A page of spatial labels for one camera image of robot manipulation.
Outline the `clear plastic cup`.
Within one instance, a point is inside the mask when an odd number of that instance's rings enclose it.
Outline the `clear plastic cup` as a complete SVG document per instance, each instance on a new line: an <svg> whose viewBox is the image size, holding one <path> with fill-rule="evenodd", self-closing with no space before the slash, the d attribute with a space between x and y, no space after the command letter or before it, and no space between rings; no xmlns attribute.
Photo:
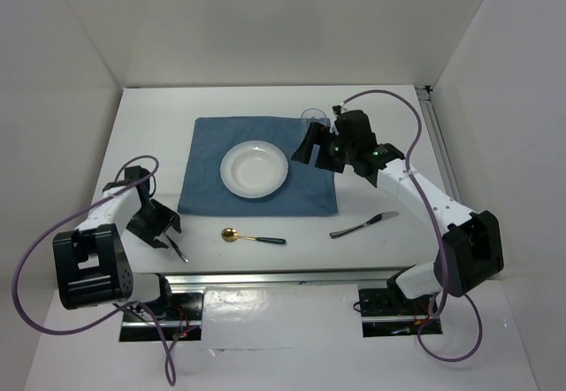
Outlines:
<svg viewBox="0 0 566 391"><path fill-rule="evenodd" d="M308 108L301 113L301 122L308 127L310 123L325 124L328 120L326 114L318 108Z"/></svg>

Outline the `silver fork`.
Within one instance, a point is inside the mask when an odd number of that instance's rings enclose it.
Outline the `silver fork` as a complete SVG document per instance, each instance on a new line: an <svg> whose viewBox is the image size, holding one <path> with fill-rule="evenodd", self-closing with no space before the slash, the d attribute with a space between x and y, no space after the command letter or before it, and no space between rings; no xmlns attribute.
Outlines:
<svg viewBox="0 0 566 391"><path fill-rule="evenodd" d="M183 263L188 263L189 259L188 257L185 255L185 253L180 249L179 245L168 235L166 235L166 238L168 240L168 242L170 243L172 249L175 251L175 253L177 254L177 256L180 258L180 260Z"/></svg>

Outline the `blue cloth napkin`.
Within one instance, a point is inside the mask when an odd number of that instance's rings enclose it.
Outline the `blue cloth napkin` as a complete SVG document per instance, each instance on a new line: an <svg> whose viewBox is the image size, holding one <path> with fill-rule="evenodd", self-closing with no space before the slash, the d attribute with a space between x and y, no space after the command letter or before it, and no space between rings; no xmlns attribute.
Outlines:
<svg viewBox="0 0 566 391"><path fill-rule="evenodd" d="M338 212L332 172L313 164L290 162L282 186L257 199L239 197L220 177L221 160L233 146L264 141L286 157L306 134L300 119L251 116L209 117L195 121L193 138L178 202L178 213L208 217L324 217Z"/></svg>

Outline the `clear glass plate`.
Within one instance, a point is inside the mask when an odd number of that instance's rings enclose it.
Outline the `clear glass plate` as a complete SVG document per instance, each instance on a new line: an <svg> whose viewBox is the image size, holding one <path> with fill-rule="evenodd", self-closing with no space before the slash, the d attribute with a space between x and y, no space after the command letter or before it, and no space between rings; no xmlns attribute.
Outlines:
<svg viewBox="0 0 566 391"><path fill-rule="evenodd" d="M270 196L286 181L288 161L277 146L264 141L247 141L229 149L219 167L224 186L245 199Z"/></svg>

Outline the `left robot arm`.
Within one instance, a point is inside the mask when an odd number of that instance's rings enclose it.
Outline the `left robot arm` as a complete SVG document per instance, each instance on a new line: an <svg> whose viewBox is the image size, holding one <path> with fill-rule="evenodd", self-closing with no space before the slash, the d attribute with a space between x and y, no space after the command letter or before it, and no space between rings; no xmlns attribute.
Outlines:
<svg viewBox="0 0 566 391"><path fill-rule="evenodd" d="M121 241L125 231L153 249L168 247L159 237L170 229L181 231L180 215L151 198L147 183L110 182L103 199L79 226L52 242L59 298L68 310L132 296L134 274Z"/></svg>

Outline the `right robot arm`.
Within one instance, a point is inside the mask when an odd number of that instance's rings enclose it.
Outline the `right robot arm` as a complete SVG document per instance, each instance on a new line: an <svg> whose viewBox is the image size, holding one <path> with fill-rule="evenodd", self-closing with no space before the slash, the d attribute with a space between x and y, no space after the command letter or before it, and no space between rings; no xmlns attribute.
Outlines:
<svg viewBox="0 0 566 391"><path fill-rule="evenodd" d="M334 173L350 165L432 226L440 240L437 256L388 280L390 310L407 312L418 297L441 291L461 297L503 269L498 219L490 211L476 213L458 203L414 169L394 145L378 142L362 111L338 115L333 126L310 124L292 159Z"/></svg>

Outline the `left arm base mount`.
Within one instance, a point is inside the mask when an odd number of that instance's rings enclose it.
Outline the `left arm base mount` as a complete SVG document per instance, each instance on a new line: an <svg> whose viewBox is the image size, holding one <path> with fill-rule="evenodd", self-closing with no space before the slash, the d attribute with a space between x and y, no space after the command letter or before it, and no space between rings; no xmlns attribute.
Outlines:
<svg viewBox="0 0 566 391"><path fill-rule="evenodd" d="M160 296L148 303L167 341L202 339L204 292L202 290ZM153 342L160 337L152 317L140 306L128 309L121 322L120 342Z"/></svg>

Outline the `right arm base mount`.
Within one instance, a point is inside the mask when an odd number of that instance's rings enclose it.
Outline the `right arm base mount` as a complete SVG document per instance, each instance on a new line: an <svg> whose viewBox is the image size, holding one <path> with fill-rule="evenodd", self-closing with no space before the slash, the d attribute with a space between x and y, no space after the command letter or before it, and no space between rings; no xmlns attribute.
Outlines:
<svg viewBox="0 0 566 391"><path fill-rule="evenodd" d="M352 308L361 316L364 338L411 336L429 321L431 297L395 303L386 288L361 288Z"/></svg>

